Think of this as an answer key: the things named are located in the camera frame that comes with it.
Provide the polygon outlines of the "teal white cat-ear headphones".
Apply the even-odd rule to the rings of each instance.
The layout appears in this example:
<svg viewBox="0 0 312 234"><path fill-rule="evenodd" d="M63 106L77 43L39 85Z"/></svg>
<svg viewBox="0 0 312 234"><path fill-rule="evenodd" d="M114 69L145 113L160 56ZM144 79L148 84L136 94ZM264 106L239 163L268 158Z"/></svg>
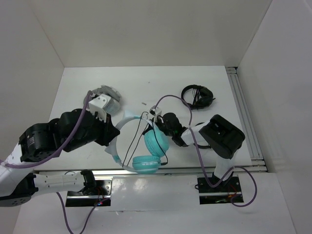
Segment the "teal white cat-ear headphones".
<svg viewBox="0 0 312 234"><path fill-rule="evenodd" d="M168 164L166 152L169 150L169 141L157 125L144 116L146 114L147 112L143 112L138 116L125 111L122 120L117 123L116 128L121 130L124 125L133 120L138 120L139 122L145 121L147 126L141 136L144 137L144 143L150 153L149 155L134 157L132 159L132 166L130 167L124 164L118 155L117 137L105 149L105 152L112 156L114 162L124 170L141 175L154 174L161 166Z"/></svg>

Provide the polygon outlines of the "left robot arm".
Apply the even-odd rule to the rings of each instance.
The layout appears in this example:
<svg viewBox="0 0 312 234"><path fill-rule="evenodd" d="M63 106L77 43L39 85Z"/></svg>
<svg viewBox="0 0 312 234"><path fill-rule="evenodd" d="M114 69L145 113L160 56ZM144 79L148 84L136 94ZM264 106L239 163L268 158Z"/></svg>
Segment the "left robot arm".
<svg viewBox="0 0 312 234"><path fill-rule="evenodd" d="M99 120L90 112L79 117L81 109L65 112L48 123L29 127L20 137L13 152L0 164L0 205L14 207L31 198L63 191L92 194L97 187L91 170L66 175L39 175L35 164L48 157L59 157L90 142L100 146L109 143L120 134L108 115Z"/></svg>

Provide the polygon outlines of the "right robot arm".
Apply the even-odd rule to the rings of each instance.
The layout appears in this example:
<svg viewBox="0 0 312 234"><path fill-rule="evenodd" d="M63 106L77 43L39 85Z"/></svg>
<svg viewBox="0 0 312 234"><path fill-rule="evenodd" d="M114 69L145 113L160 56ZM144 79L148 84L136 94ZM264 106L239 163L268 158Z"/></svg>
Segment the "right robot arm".
<svg viewBox="0 0 312 234"><path fill-rule="evenodd" d="M208 185L224 191L233 175L234 158L241 148L244 133L220 115L195 127L183 127L174 113L166 113L156 120L156 126L179 147L194 145L199 152L199 143L204 142L217 154L212 178L206 178Z"/></svg>

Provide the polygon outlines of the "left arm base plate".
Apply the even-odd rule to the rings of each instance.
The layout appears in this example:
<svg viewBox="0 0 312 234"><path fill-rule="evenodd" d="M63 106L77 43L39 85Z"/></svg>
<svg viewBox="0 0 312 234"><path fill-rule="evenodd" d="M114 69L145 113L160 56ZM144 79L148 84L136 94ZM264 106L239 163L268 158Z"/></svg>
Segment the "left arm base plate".
<svg viewBox="0 0 312 234"><path fill-rule="evenodd" d="M93 207L97 204L98 207L109 207L111 206L112 183L112 177L98 177L96 178L96 187L87 194L69 191L65 206Z"/></svg>

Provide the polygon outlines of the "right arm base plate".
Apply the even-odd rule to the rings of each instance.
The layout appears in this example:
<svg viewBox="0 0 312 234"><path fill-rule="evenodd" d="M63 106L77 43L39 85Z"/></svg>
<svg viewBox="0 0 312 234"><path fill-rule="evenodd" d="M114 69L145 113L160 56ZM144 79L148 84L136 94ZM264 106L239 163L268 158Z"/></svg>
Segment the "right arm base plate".
<svg viewBox="0 0 312 234"><path fill-rule="evenodd" d="M211 188L204 177L197 178L195 189L199 193L199 204L244 203L239 177L233 176L226 185Z"/></svg>

